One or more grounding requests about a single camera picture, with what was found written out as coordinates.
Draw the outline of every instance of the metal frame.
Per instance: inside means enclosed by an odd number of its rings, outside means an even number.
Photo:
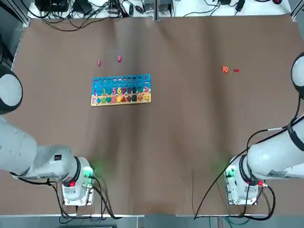
[[[290,15],[293,21],[296,21],[296,16],[302,10],[303,6],[304,6],[304,0],[300,0],[299,3],[296,5],[296,7],[292,10]]]
[[[12,10],[15,11],[19,19],[23,22],[23,27],[28,27],[30,19],[27,17],[27,12],[22,10],[22,8],[18,6],[14,0],[6,0],[6,2],[11,6]]]
[[[154,0],[154,18],[155,21],[161,21],[159,10],[160,10],[160,2],[159,0]]]

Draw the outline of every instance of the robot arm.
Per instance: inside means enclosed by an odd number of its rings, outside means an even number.
[[[21,180],[55,179],[62,181],[65,202],[69,205],[92,204],[93,169],[82,157],[74,157],[67,146],[37,146],[36,140],[8,123],[1,114],[17,109],[23,88],[17,76],[0,65],[0,170]]]
[[[291,80],[304,98],[304,53],[294,61]],[[268,179],[304,178],[304,116],[284,132],[252,145],[247,155],[235,159],[225,171],[229,204],[252,205],[258,182]]]

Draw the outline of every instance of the black cable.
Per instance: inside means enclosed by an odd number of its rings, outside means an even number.
[[[49,13],[47,13],[47,14],[44,15],[43,17],[37,16],[36,14],[34,14],[32,11],[29,10],[29,8],[25,5],[25,3],[24,3],[23,0],[20,0],[20,2],[21,2],[21,4],[24,6],[24,8],[26,8],[26,9],[27,9],[34,17],[36,17],[36,18],[42,19],[42,18],[46,18],[46,17],[49,15]]]
[[[98,8],[98,9],[95,10],[93,13],[91,13],[91,14],[88,16],[88,18],[86,18],[85,20],[88,20],[89,18],[91,18],[91,17],[92,17],[93,15],[95,15],[95,14],[97,15],[98,13],[100,13],[101,11],[103,11],[103,10],[105,9],[106,6],[107,6],[107,5]],[[80,25],[80,26],[74,25],[70,19],[68,19],[68,21],[69,21],[69,23],[70,23],[72,26],[74,26],[75,28],[77,28],[77,29],[81,29],[81,28],[82,28],[82,25]]]
[[[220,6],[221,6],[221,3],[220,3],[219,6],[210,14],[210,16],[212,16],[212,14],[213,14],[215,11],[217,11],[217,10],[220,8]]]
[[[292,122],[291,125],[293,126],[293,125],[297,124],[299,121],[301,121],[301,120],[303,120],[303,119],[304,119],[304,116],[302,116],[302,117],[298,118],[297,120],[295,120],[294,122]],[[256,144],[262,143],[262,142],[264,142],[264,141],[266,141],[266,140],[268,140],[268,139],[271,139],[271,138],[273,138],[273,137],[275,137],[275,136],[277,136],[277,135],[279,135],[279,134],[285,132],[286,130],[287,130],[287,129],[284,128],[284,129],[282,129],[281,131],[279,131],[279,132],[277,132],[277,133],[275,133],[275,134],[273,134],[273,135],[271,135],[271,136],[269,136],[269,137],[267,137],[267,138],[264,138],[264,139],[258,141]],[[207,194],[210,192],[210,190],[211,190],[211,188],[213,187],[213,185],[214,185],[214,184],[216,183],[216,181],[221,177],[221,175],[225,172],[225,170],[226,170],[226,169],[227,169],[227,168],[228,168],[228,167],[229,167],[229,166],[230,166],[230,165],[231,165],[239,156],[241,156],[241,155],[242,155],[243,153],[245,153],[246,151],[247,151],[247,148],[246,148],[245,150],[243,150],[241,153],[239,153],[234,159],[232,159],[231,162],[224,168],[224,170],[223,170],[223,171],[217,176],[217,178],[213,181],[213,183],[211,184],[211,186],[208,188],[207,192],[205,193],[203,199],[201,200],[201,202],[200,202],[200,204],[199,204],[199,207],[198,207],[198,209],[197,209],[197,211],[196,211],[196,213],[195,213],[194,219],[198,219],[198,218],[203,217],[203,216],[199,216],[199,217],[198,217],[197,215],[198,215],[198,213],[199,213],[200,207],[201,207],[203,201],[205,200]]]
[[[230,228],[233,228],[232,225],[231,225],[231,223],[228,220],[226,220],[225,217],[224,217],[224,220],[229,224]]]
[[[64,20],[66,20],[66,19],[69,19],[69,18],[71,17],[71,14],[73,14],[73,13],[74,13],[74,11],[69,12],[69,14],[66,15],[65,18],[61,18],[61,19],[58,20],[58,21],[49,21],[49,20],[44,19],[43,22],[47,21],[49,24],[58,24],[58,23],[60,23],[60,22],[62,22],[62,21],[64,21]]]
[[[298,106],[296,108],[296,112],[294,117],[292,118],[291,122],[294,122],[297,118],[297,116],[299,115],[299,111],[300,111],[300,106],[301,106],[301,95],[299,94],[299,98],[298,98]]]
[[[48,185],[48,186],[52,186],[51,183],[57,183],[56,181],[49,181],[49,178],[47,179],[46,182],[34,182],[34,181],[29,181],[29,180],[26,180],[26,179],[23,179],[21,177],[17,177],[19,180],[23,181],[23,182],[26,182],[28,184],[34,184],[34,185]]]
[[[294,117],[292,118],[291,122],[290,123],[293,123],[298,114],[299,114],[299,110],[300,110],[300,106],[301,106],[301,96],[299,95],[299,98],[298,98],[298,104],[297,104],[297,108],[296,108],[296,112],[294,114]],[[252,137],[254,137],[256,134],[258,133],[261,133],[261,132],[266,132],[268,131],[268,129],[264,129],[264,130],[260,130],[260,131],[257,131],[256,133],[254,133],[247,141],[247,145],[246,145],[246,149],[248,150],[249,149],[249,141],[252,139]],[[244,206],[244,211],[242,214],[239,215],[239,218],[242,218],[245,214],[246,214],[246,207],[247,207],[247,199],[248,199],[248,193],[249,193],[249,187],[250,187],[250,183],[248,184],[248,188],[247,188],[247,194],[246,194],[246,202],[245,202],[245,206]]]
[[[244,218],[252,219],[252,220],[256,220],[256,221],[265,221],[265,220],[268,220],[272,217],[272,215],[275,211],[275,208],[276,208],[276,201],[275,201],[276,200],[276,195],[275,195],[275,192],[273,191],[273,189],[270,186],[268,186],[267,188],[271,191],[271,194],[272,194],[272,197],[273,197],[272,208],[271,208],[270,213],[264,218],[255,218],[255,217],[247,216],[247,215],[244,215],[243,216]]]
[[[88,1],[88,3],[90,3],[90,4],[92,4],[93,6],[96,6],[96,7],[102,7],[102,6],[95,5],[94,3],[90,2],[90,1]]]
[[[173,14],[174,14],[174,16],[176,16],[175,15],[175,9],[174,9],[174,5],[172,4],[172,8],[173,8]]]
[[[102,195],[102,192],[101,192],[102,188],[101,188],[101,184],[100,184],[99,180],[97,178],[94,178],[94,179],[97,181],[100,190],[98,190],[98,188],[96,188],[94,186],[93,186],[93,189],[100,195],[101,200],[104,202],[104,206],[105,206],[106,210],[108,211],[109,215],[111,216],[111,218],[116,219],[116,220],[121,219],[121,217],[116,217],[113,214],[112,208],[110,206],[108,206],[107,201],[105,200],[104,196]]]
[[[96,23],[96,22],[105,20],[105,19],[107,19],[107,18],[119,18],[119,17],[120,17],[120,15],[118,15],[117,17],[110,17],[110,16],[109,16],[109,17],[106,17],[106,18],[101,18],[101,19],[99,19],[99,20],[91,21],[91,22],[87,23],[86,25],[84,25],[84,23],[89,19],[89,18],[86,18],[85,21],[80,25],[80,27],[78,27],[78,28],[76,28],[76,29],[72,29],[72,30],[60,29],[60,28],[57,28],[57,27],[55,27],[55,26],[49,24],[49,23],[48,23],[47,21],[45,21],[45,20],[44,20],[44,22],[45,22],[47,25],[49,25],[50,27],[52,27],[52,28],[54,28],[54,29],[57,29],[58,31],[62,31],[62,32],[74,32],[74,31],[78,31],[78,30],[80,30],[80,29],[83,29],[83,28],[85,28],[86,26],[88,26],[88,25],[90,25],[90,24],[93,24],[93,23]]]
[[[216,5],[209,4],[209,3],[207,3],[207,1],[206,1],[206,0],[204,0],[204,2],[207,4],[207,6],[218,6],[218,4],[216,4]]]
[[[77,217],[77,216],[70,216],[68,215],[65,210],[63,209],[63,207],[61,206],[61,203],[60,203],[60,199],[59,199],[59,195],[58,195],[58,191],[56,190],[56,188],[54,186],[52,186],[53,189],[55,190],[55,193],[56,193],[56,196],[57,196],[57,201],[58,201],[58,205],[60,207],[60,211],[61,211],[61,216],[65,219],[90,219],[92,218],[92,216],[89,216],[89,217]]]
[[[60,223],[60,224],[67,224],[67,223],[69,223],[70,221],[73,220],[73,218],[71,218],[70,220],[68,220],[68,221],[66,221],[66,222],[62,222],[62,221],[60,220],[61,218],[62,218],[62,217],[59,216],[59,223]]]
[[[205,11],[205,12],[191,12],[191,13],[187,13],[187,14],[184,15],[183,17],[185,17],[185,16],[187,16],[187,15],[190,15],[190,14],[192,14],[192,13],[199,13],[199,14],[201,14],[201,13],[209,13],[209,12],[213,11],[216,7],[217,7],[217,5],[215,5],[215,7],[214,7],[213,9],[208,10],[208,11]]]
[[[235,7],[235,6],[237,5],[237,3],[235,3],[234,5],[230,5],[230,4],[229,4],[229,6],[230,6],[230,7]]]
[[[122,1],[122,4],[123,4],[125,1],[128,2],[128,3],[130,3],[132,6],[135,7],[135,5],[134,5],[133,3],[131,3],[129,0],[123,0],[123,1]]]
[[[269,204],[268,197],[267,197],[267,195],[265,194],[264,191],[263,191],[262,193],[263,193],[263,196],[264,196],[264,198],[265,198],[265,200],[266,200],[266,204],[267,204],[267,207],[268,207],[268,213],[270,213],[271,208],[270,208],[270,204]]]
[[[228,217],[227,217],[227,218],[224,217],[224,219],[225,219],[227,222],[229,222],[229,223],[231,223],[231,224],[233,224],[233,225],[244,225],[244,224],[246,224],[246,223],[248,223],[248,222],[250,221],[250,219],[247,218],[247,220],[246,220],[245,222],[242,222],[242,223],[234,223],[234,222],[232,222],[231,220],[229,220]]]
[[[260,198],[260,196],[262,195],[264,188],[261,189],[261,191],[259,192],[259,194],[257,195],[256,201],[253,202],[252,205],[255,205],[255,203],[257,203],[258,199]]]

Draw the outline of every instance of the small red piece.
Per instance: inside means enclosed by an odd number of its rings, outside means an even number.
[[[228,67],[227,66],[223,66],[222,71],[223,71],[223,73],[228,73]]]

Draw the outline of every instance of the blue puzzle board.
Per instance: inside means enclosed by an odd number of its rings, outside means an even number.
[[[95,77],[91,106],[142,104],[151,102],[151,76]]]

